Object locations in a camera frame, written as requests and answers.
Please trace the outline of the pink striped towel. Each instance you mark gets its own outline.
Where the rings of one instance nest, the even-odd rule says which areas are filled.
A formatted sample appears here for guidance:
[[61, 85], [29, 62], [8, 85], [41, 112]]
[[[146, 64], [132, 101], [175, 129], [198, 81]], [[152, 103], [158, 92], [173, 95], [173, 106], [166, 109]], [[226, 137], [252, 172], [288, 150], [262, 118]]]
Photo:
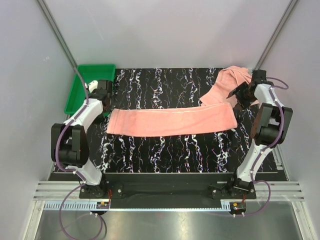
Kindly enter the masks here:
[[238, 126], [232, 106], [113, 109], [106, 132], [130, 137], [166, 137], [223, 132]]

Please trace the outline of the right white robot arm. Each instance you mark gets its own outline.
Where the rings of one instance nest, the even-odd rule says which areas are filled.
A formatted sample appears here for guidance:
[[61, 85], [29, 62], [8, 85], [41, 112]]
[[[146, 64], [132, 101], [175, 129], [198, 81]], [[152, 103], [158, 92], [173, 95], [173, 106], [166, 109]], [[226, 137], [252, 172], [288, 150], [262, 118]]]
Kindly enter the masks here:
[[242, 83], [231, 91], [228, 97], [235, 96], [237, 109], [246, 109], [258, 101], [259, 111], [251, 127], [252, 142], [242, 164], [236, 169], [225, 188], [232, 198], [254, 192], [256, 174], [268, 154], [284, 142], [293, 116], [293, 109], [285, 107], [275, 93], [274, 85], [265, 70], [254, 70], [250, 83]]

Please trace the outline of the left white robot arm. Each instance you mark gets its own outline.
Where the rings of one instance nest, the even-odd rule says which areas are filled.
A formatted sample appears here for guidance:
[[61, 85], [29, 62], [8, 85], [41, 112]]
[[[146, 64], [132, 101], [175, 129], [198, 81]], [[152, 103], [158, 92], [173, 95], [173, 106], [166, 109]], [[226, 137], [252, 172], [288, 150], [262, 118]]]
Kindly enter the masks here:
[[108, 193], [103, 177], [90, 161], [87, 132], [94, 120], [111, 110], [114, 83], [111, 80], [94, 80], [88, 84], [87, 96], [81, 107], [63, 123], [51, 127], [51, 159], [66, 172], [78, 175], [97, 198]]

